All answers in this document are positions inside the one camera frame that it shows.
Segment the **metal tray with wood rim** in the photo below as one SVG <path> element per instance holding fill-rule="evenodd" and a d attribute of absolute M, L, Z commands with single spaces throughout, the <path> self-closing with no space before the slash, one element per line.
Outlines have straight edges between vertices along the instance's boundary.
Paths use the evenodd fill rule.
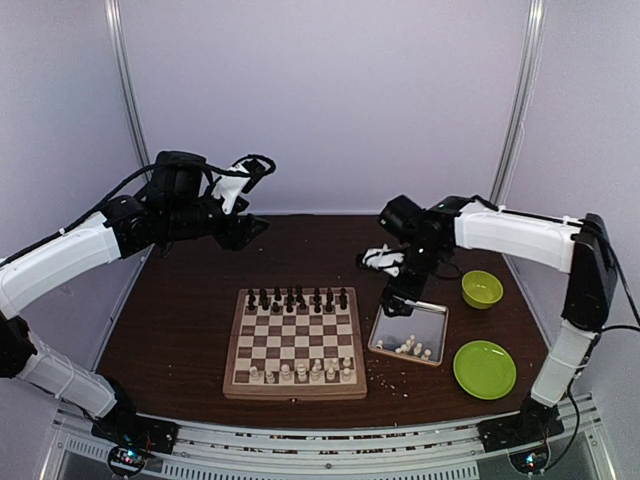
<path fill-rule="evenodd" d="M 445 350 L 449 319 L 446 306 L 426 302 L 409 304 L 408 316 L 389 316 L 378 309 L 367 349 L 393 359 L 437 367 Z"/>

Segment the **white chess piece four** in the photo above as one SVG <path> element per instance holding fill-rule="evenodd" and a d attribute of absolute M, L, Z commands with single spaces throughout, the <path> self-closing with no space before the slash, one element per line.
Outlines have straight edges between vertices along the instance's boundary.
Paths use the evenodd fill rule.
<path fill-rule="evenodd" d="M 349 356 L 344 357 L 343 358 L 342 367 L 341 367 L 341 371 L 340 371 L 341 380 L 343 382 L 346 382 L 346 381 L 351 379 L 351 377 L 352 377 L 351 366 L 352 366 L 351 358 Z"/>

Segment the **white chess piece seven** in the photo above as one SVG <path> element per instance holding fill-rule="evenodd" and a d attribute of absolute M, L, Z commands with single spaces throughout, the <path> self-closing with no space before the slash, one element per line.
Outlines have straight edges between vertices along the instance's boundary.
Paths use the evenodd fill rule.
<path fill-rule="evenodd" d="M 339 367 L 339 361 L 337 358 L 333 358 L 330 363 L 329 363 L 329 367 L 326 370 L 326 380 L 327 381 L 333 381 L 336 377 L 336 371 L 337 368 Z"/>

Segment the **white chess piece three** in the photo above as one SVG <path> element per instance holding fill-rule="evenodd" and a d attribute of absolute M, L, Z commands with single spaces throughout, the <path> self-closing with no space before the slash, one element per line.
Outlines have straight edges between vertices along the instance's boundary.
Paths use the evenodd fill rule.
<path fill-rule="evenodd" d="M 322 373 L 322 366 L 323 364 L 320 359 L 314 360 L 309 373 L 311 382 L 318 382 L 320 380 L 320 376 Z"/>

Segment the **white chess piece five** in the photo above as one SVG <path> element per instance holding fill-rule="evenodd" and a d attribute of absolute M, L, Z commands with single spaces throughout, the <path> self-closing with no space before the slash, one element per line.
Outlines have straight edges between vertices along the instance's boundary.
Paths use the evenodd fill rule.
<path fill-rule="evenodd" d="M 305 383 L 308 379 L 307 368 L 303 363 L 296 365 L 297 379 L 300 383 Z"/>

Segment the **white chess piece one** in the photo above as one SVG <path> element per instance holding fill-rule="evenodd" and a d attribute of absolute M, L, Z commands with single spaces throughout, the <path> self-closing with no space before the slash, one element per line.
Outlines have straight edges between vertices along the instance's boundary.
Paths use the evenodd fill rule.
<path fill-rule="evenodd" d="M 288 382 L 291 380 L 291 370 L 288 364 L 283 364 L 280 368 L 280 381 Z"/>

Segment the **white chess piece two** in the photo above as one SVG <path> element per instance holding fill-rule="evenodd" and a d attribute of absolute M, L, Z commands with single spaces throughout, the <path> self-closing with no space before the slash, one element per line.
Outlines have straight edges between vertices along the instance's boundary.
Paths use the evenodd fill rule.
<path fill-rule="evenodd" d="M 249 368 L 250 379 L 254 382 L 258 382 L 261 380 L 261 372 L 256 366 L 251 366 Z"/>

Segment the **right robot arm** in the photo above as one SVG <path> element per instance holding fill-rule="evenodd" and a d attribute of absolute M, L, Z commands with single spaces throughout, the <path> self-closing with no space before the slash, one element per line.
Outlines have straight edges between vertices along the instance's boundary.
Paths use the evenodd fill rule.
<path fill-rule="evenodd" d="M 524 258 L 568 275 L 560 332 L 512 423 L 519 440 L 535 440 L 585 367 L 605 330 L 615 289 L 626 283 L 603 219 L 518 212 L 478 195 L 449 196 L 422 208 L 400 195 L 378 223 L 399 245 L 371 248 L 359 264 L 388 275 L 381 306 L 389 316 L 409 315 L 428 278 L 457 248 Z"/>

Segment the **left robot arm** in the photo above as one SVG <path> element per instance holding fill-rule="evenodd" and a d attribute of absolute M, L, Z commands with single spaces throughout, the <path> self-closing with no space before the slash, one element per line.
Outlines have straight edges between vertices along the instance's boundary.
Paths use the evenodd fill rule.
<path fill-rule="evenodd" d="M 166 250 L 211 237 L 224 250 L 245 248 L 268 227 L 247 213 L 245 196 L 275 170 L 275 162 L 259 154 L 220 168 L 197 154 L 162 151 L 70 225 L 3 259 L 2 377 L 76 405 L 123 444 L 137 442 L 144 424 L 118 383 L 50 348 L 22 311 L 68 281 L 151 246 Z"/>

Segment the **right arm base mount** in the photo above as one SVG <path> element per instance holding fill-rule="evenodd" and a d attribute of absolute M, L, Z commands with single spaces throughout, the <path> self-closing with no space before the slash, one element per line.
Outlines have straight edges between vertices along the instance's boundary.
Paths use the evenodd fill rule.
<path fill-rule="evenodd" d="M 564 425 L 556 405 L 548 407 L 527 396 L 516 413 L 483 420 L 477 429 L 489 453 L 541 442 L 563 433 Z"/>

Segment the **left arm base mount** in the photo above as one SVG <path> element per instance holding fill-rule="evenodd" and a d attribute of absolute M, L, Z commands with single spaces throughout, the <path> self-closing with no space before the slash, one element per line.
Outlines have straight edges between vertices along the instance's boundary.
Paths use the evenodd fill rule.
<path fill-rule="evenodd" d="M 91 434 L 141 453 L 171 454 L 177 440 L 177 423 L 135 415 L 91 419 Z"/>

